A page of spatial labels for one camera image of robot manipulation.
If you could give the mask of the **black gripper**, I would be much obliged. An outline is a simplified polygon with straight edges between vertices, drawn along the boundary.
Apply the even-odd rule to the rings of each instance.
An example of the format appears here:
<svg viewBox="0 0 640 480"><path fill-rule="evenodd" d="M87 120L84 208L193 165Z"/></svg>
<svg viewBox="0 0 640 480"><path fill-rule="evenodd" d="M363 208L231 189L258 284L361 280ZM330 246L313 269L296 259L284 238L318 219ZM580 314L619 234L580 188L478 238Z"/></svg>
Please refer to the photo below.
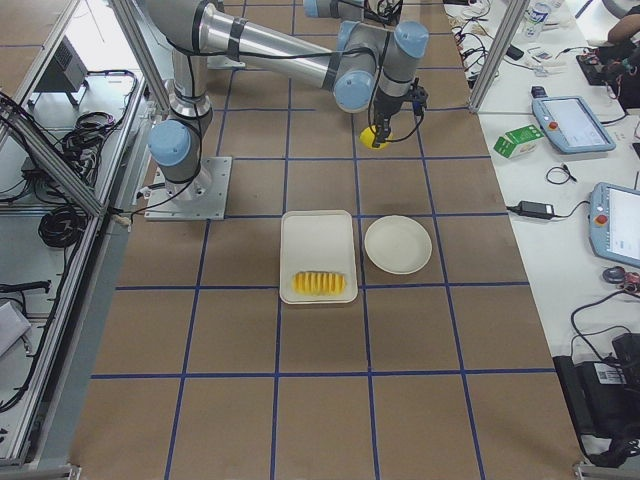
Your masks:
<svg viewBox="0 0 640 480"><path fill-rule="evenodd" d="M378 87L375 93L373 108L374 114L370 121L372 148L386 148L393 140L390 126L391 118L396 115L405 103L410 103L413 114L422 118L427 107L428 93L425 88L417 83L409 84L406 93L400 96L392 96Z"/></svg>

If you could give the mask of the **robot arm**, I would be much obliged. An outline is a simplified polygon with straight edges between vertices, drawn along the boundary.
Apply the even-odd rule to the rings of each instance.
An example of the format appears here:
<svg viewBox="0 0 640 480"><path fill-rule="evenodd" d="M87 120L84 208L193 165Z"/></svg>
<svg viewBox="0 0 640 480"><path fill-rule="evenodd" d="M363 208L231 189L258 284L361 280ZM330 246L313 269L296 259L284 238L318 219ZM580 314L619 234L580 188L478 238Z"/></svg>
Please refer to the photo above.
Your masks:
<svg viewBox="0 0 640 480"><path fill-rule="evenodd" d="M365 1L304 0L303 7L306 16L311 18L334 18L349 21L380 20L380 17L366 5Z"/></svg>
<svg viewBox="0 0 640 480"><path fill-rule="evenodd" d="M172 47L171 111L149 137L172 199L199 199L212 184L211 173L202 168L203 139L214 113L207 95L209 58L254 63L331 92L341 110L366 112L361 140L370 148L394 142L391 119L405 103L418 119L424 117L428 95L415 73L429 39L425 26L414 21L392 30L370 25L363 20L361 1L306 1L303 6L309 17L340 20L335 49L232 16L214 1L148 2L152 22Z"/></svg>

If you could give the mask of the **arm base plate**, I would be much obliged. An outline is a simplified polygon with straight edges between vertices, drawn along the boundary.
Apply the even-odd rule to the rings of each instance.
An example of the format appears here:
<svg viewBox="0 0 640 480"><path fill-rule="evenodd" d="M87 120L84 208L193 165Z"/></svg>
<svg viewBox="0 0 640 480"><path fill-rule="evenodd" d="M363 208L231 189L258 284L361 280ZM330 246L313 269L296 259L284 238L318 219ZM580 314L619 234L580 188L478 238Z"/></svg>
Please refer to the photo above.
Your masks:
<svg viewBox="0 0 640 480"><path fill-rule="evenodd" d="M203 158L199 175L182 191L182 186L167 184L157 167L154 182L162 186L144 196L151 205L143 211L144 217L150 221L223 220L231 170L230 156Z"/></svg>

